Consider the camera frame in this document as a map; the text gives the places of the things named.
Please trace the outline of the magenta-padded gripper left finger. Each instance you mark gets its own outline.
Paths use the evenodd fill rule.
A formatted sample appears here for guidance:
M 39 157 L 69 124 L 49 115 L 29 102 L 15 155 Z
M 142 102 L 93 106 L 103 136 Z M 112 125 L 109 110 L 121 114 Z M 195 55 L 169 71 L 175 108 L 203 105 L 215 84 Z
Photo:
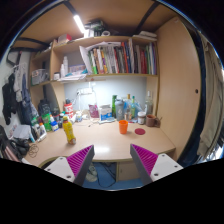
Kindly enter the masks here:
M 82 186 L 94 155 L 94 146 L 90 145 L 68 157 L 58 157 L 45 171 Z

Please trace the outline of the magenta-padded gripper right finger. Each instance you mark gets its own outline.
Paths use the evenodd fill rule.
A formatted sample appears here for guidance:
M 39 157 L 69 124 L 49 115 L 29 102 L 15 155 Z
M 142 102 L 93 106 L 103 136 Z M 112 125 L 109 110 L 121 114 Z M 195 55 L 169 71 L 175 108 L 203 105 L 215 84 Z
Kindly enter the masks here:
M 143 185 L 150 184 L 182 169 L 182 166 L 167 154 L 157 155 L 135 144 L 130 145 L 130 154 Z

